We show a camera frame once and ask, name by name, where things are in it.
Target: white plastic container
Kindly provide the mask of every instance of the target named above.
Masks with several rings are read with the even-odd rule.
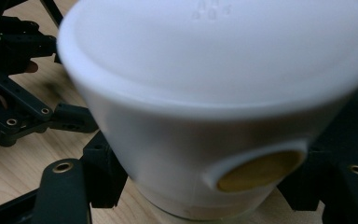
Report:
[[[358,89],[358,0],[93,0],[59,53],[138,189],[191,219],[252,211]]]

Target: wood grain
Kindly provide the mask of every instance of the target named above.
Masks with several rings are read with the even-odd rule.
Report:
[[[63,13],[74,0],[56,1]],[[28,1],[6,12],[8,16],[25,21],[35,21],[44,34],[57,34],[57,27],[39,1]],[[54,108],[59,102],[85,105],[71,80],[60,64],[52,57],[35,60],[39,70],[34,74],[12,76],[23,88]],[[46,166],[65,158],[80,158],[81,150],[93,134],[69,133],[47,130],[23,137],[13,147],[0,147],[0,204],[10,201],[32,189],[38,188]],[[266,201],[241,223],[322,223],[323,205],[317,212],[293,212],[279,191],[275,190]],[[129,180],[119,205],[115,209],[92,209],[93,223],[192,223],[174,219],[156,209],[145,200]]]

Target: white cup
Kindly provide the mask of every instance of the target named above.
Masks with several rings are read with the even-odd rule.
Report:
[[[94,0],[60,57],[138,190],[179,217],[257,208],[358,89],[358,0]]]

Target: wooden table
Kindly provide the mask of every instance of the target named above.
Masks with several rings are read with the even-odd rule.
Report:
[[[62,13],[65,13],[75,0],[56,2]],[[6,15],[19,17],[23,21],[35,21],[45,35],[57,34],[57,27],[39,1],[28,1],[8,10]],[[85,106],[60,64],[54,63],[52,57],[34,61],[39,65],[36,73],[11,78],[52,108],[59,102]],[[45,133],[27,135],[13,147],[0,147],[0,204],[38,188],[44,168],[52,162],[80,158],[82,148],[93,135],[94,133],[47,130]],[[244,223],[318,224],[322,223],[323,207],[321,204],[316,212],[294,212],[280,192],[274,190]],[[96,224],[191,223],[169,220],[169,216],[159,212],[143,198],[130,180],[124,188],[118,207],[92,209],[92,218]]]

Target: tabletop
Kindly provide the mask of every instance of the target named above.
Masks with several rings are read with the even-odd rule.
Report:
[[[74,2],[75,0],[56,1],[62,14]],[[57,35],[56,25],[39,1],[27,1],[7,10],[5,15],[18,17],[23,21],[34,21],[39,24],[43,34]],[[34,59],[39,67],[37,72],[10,77],[51,108],[60,102],[86,106],[62,65],[53,60],[53,57]],[[80,158],[83,147],[94,134],[48,129],[45,133],[32,133],[22,137],[12,147],[0,147],[0,204],[37,189],[42,172],[49,164],[60,159]],[[295,212],[275,189],[243,223],[318,224],[322,223],[323,209],[324,205],[321,203],[315,212]],[[95,224],[192,223],[159,211],[137,191],[130,179],[117,207],[91,209],[91,213]]]

